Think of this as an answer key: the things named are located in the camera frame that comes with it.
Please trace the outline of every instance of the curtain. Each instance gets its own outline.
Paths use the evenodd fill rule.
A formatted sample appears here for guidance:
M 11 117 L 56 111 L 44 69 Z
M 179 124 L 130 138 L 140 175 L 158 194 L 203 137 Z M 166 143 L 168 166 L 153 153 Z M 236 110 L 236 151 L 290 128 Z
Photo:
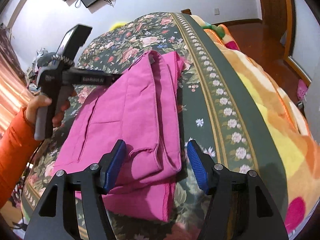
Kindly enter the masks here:
M 3 134 L 14 116 L 21 107 L 28 104 L 33 95 L 17 75 L 21 76 L 17 56 L 11 44 L 6 41 L 7 36 L 4 37 L 3 30 L 0 31 L 0 134 Z

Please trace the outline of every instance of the person's hand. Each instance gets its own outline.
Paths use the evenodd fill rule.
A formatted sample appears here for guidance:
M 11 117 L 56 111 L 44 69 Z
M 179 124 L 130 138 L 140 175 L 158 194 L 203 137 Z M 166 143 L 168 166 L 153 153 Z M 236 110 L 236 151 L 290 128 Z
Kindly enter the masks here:
M 73 91 L 71 96 L 76 96 L 77 93 Z M 37 115 L 37 109 L 42 106 L 49 106 L 51 105 L 52 100 L 51 98 L 46 97 L 45 95 L 39 95 L 33 98 L 25 111 L 25 117 L 26 119 L 32 123 L 36 124 L 36 115 Z M 61 106 L 61 109 L 57 114 L 52 118 L 52 124 L 53 127 L 59 127 L 61 126 L 61 122 L 64 117 L 64 111 L 66 111 L 70 107 L 69 100 L 66 100 L 65 103 Z

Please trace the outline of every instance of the orange sleeve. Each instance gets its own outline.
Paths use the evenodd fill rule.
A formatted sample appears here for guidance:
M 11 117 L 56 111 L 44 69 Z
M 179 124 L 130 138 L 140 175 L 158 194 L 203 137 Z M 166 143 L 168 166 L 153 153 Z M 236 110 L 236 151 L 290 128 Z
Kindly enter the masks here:
M 0 208 L 11 195 L 29 158 L 39 146 L 34 126 L 24 116 L 23 108 L 12 120 L 0 141 Z

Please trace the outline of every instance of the pink slipper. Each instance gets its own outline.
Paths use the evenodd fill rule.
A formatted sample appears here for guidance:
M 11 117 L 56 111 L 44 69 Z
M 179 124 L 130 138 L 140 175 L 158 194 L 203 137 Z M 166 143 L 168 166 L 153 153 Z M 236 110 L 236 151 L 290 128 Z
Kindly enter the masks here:
M 303 100 L 303 97 L 307 91 L 308 91 L 307 85 L 303 82 L 302 79 L 300 79 L 298 83 L 298 90 L 297 90 L 297 96 L 300 101 Z

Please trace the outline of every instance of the reddish brown floor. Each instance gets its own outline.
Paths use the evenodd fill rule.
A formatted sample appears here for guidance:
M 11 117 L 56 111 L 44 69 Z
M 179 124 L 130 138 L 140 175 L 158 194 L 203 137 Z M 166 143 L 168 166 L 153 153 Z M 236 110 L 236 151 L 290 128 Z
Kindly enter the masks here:
M 241 51 L 261 65 L 290 99 L 297 103 L 299 76 L 284 64 L 284 47 L 272 36 L 268 27 L 261 23 L 248 23 L 229 26 L 228 29 Z

